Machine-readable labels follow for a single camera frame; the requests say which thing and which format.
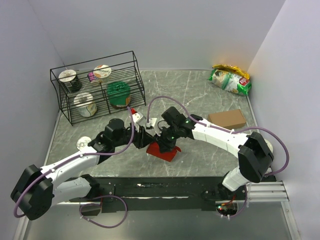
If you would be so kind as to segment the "red paper box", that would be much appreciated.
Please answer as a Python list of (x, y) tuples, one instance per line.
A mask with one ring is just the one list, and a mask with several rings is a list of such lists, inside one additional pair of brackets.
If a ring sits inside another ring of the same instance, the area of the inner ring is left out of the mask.
[(155, 156), (167, 162), (171, 162), (175, 158), (177, 153), (181, 151), (182, 150), (178, 146), (175, 146), (173, 150), (169, 152), (160, 152), (160, 147), (156, 142), (151, 143), (146, 149), (147, 154)]

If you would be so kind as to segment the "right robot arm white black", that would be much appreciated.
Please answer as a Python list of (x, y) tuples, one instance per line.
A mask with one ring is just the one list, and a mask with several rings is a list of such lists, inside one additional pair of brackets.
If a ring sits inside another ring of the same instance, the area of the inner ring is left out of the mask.
[(260, 183), (274, 160), (267, 142), (258, 132), (232, 133), (200, 116), (186, 117), (175, 107), (168, 108), (161, 117), (169, 125), (160, 131), (157, 139), (161, 152), (172, 150), (178, 138), (189, 138), (209, 143), (237, 157), (238, 166), (226, 173), (219, 184), (218, 193), (223, 199), (230, 199), (247, 183)]

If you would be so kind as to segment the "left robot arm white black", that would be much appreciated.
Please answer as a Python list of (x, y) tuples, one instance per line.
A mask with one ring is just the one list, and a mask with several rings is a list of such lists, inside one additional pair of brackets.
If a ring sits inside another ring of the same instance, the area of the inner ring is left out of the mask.
[(36, 167), (32, 164), (25, 168), (10, 195), (15, 202), (13, 215), (36, 220), (61, 202), (74, 198), (94, 201), (99, 188), (91, 176), (70, 178), (123, 153), (130, 145), (141, 149), (153, 143), (155, 138), (147, 130), (154, 129), (157, 120), (149, 118), (143, 125), (143, 119), (135, 113), (130, 118), (130, 126), (125, 127), (121, 119), (114, 118), (78, 152), (50, 165)]

